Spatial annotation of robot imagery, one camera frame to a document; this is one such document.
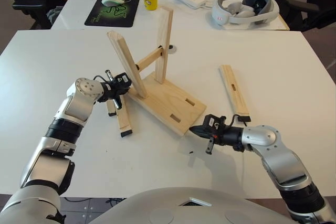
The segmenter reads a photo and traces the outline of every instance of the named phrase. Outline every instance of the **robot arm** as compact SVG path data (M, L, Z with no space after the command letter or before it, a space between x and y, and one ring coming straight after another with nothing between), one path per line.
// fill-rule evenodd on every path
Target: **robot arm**
M119 95L125 94L131 81L125 73L115 78L106 71L109 81L77 79L67 90L45 136L23 171L20 187L1 212L1 223L63 223L59 195L69 187L75 164L72 156L76 141L85 126L93 105L113 99L122 107Z
M283 144L278 130L266 125L232 127L233 121L225 125L225 119L210 114L203 125L190 128L198 136L210 139L208 154L214 144L230 145L240 152L255 152L286 202L293 220L307 224L336 223L336 214L320 195L300 158Z

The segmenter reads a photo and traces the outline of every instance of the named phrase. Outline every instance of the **chair armrest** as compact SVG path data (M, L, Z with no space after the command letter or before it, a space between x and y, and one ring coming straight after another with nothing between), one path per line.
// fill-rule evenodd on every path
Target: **chair armrest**
M32 10L32 9L44 9L46 7L45 2L41 0L16 0L12 7L14 10Z
M310 4L306 2L301 2L297 0L287 0L288 6L295 10L299 10L305 13L318 13L320 8L316 4Z

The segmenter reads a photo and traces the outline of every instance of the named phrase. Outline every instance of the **white table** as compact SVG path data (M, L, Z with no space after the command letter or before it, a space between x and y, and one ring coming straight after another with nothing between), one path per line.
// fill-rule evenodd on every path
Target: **white table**
M84 22L91 12L96 0L68 0L59 17L56 19L52 29L95 29L102 27L85 26ZM288 30L287 24L279 16L269 24L255 25L225 25L221 27L212 21L211 10L190 9L178 0L158 0L159 5L164 5L174 9L173 29L200 29L200 30ZM154 28L154 19L157 11L145 9L143 0L139 1L137 14L131 29L146 30ZM114 28L122 31L129 28Z
M152 31L141 39L132 30L123 36L135 61L155 47ZM230 64L251 113L249 125L276 127L320 192L336 195L335 85L301 33L172 30L171 43L177 52L169 55L167 79L207 105L196 124L209 113L233 115L218 71ZM18 189L21 171L68 87L79 77L104 75L107 68L123 71L101 30L17 32L0 56L0 193ZM121 138L106 105L95 105L77 141L76 169L65 196L129 197L189 186L246 198L280 197L256 154L216 146L207 155L207 140L191 132L178 137L130 99L127 106L133 134Z

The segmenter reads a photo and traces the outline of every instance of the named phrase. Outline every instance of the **sticker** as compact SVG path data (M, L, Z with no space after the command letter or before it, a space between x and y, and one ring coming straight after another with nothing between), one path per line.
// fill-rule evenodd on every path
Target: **sticker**
M126 76L122 76L122 78L124 79L124 82L128 82L128 79Z
M215 119L210 118L209 120L209 126L212 127L212 125L214 125Z

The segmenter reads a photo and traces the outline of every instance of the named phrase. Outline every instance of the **gray floor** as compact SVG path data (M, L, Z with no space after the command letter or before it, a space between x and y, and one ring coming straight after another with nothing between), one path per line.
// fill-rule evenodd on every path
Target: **gray floor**
M33 20L11 8L11 0L0 0L0 53L4 50L10 39L17 30L29 29ZM326 27L318 30L313 29L304 33L305 38L314 49L315 53L327 68L328 73L336 82L336 26ZM0 210L7 202L8 195L0 195ZM107 198L95 198L84 202L67 202L62 199L62 213L67 215L66 223L84 224L101 215L110 209L106 203ZM328 197L336 211L336 197ZM268 207L281 214L288 215L286 206L281 199L255 199L251 200L257 204Z

